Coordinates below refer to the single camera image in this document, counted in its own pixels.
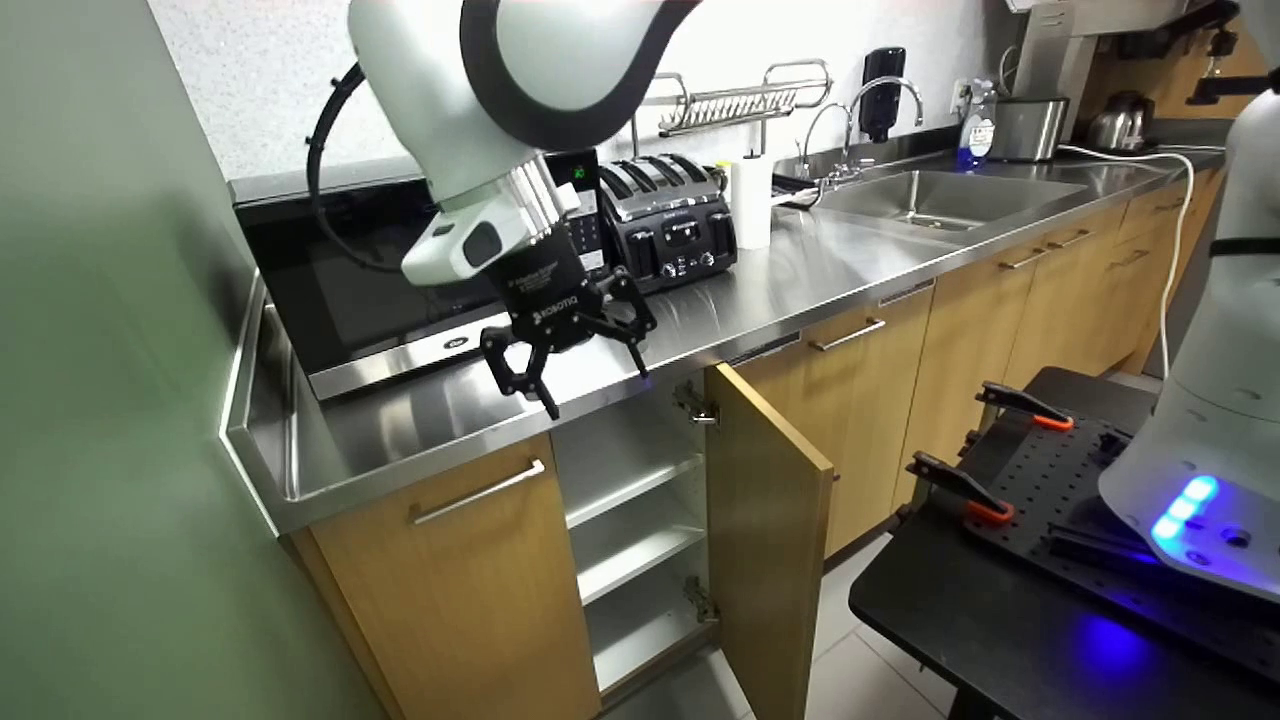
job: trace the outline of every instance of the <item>gray floor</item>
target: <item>gray floor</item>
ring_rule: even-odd
[[[941,720],[957,689],[846,614],[846,583],[887,546],[878,536],[824,578],[804,720]],[[751,720],[721,654],[670,673],[608,720]]]

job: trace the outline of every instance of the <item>open cabinet door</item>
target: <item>open cabinet door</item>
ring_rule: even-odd
[[[708,373],[708,578],[758,720],[801,720],[835,469],[728,363]]]

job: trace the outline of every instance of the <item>gray wall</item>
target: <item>gray wall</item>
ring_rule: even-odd
[[[146,4],[0,4],[0,97],[0,715],[376,715],[217,444],[248,255]]]

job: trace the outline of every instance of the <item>white robot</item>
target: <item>white robot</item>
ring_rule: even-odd
[[[399,272],[412,286],[486,275],[511,329],[486,329],[481,351],[500,392],[534,397],[547,415],[555,401],[538,373],[551,351],[610,337],[644,373],[635,346],[655,320],[626,272],[584,272],[561,233],[568,205],[538,151],[580,151],[617,135],[690,7],[695,0],[350,0],[347,7],[361,69],[337,97],[369,80],[436,199]],[[526,350],[519,373],[508,363],[511,346]]]
[[[1240,0],[1280,66],[1280,4]],[[1200,581],[1280,604],[1280,73],[1233,124],[1206,288],[1105,506]]]

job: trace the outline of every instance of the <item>stainless steel countertop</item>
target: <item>stainless steel countertop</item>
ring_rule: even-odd
[[[1220,149],[1200,149],[1195,163],[1220,163],[1220,157]],[[564,410],[561,425],[695,376],[716,360],[741,360],[796,337],[810,320],[908,293],[1004,252],[1037,229],[1180,176],[1168,163],[1098,160],[993,163],[981,174],[1042,176],[1080,186],[1084,191],[984,224],[965,248],[835,211],[779,208],[773,246],[742,248],[728,275],[651,297],[658,320],[644,339],[651,376],[635,376],[626,351],[608,339],[551,356],[547,388]],[[235,382],[240,397],[233,401],[229,440],[285,531],[555,428],[538,403],[500,397],[481,360],[315,403],[279,333],[248,329],[248,337],[253,350]]]

